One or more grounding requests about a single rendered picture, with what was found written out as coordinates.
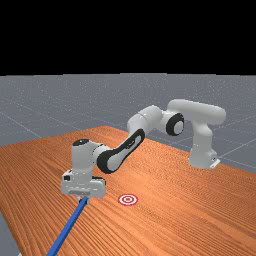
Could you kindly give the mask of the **long blue stick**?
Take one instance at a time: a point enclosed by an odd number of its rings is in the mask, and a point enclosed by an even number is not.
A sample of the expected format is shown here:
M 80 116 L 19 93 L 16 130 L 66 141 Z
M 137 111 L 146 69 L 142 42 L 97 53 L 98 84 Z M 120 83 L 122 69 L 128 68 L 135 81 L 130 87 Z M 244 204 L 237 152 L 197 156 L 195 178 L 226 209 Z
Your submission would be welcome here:
M 49 251 L 47 252 L 46 256 L 57 256 L 60 248 L 62 247 L 65 239 L 69 235 L 70 231 L 72 230 L 74 224 L 78 220 L 80 214 L 82 213 L 84 207 L 89 203 L 88 197 L 83 197 L 79 200 L 78 206 L 74 210 L 73 214 L 70 216 L 67 223 L 64 225 L 63 229 L 61 230 L 60 234 L 54 241 L 53 245 L 50 247 Z

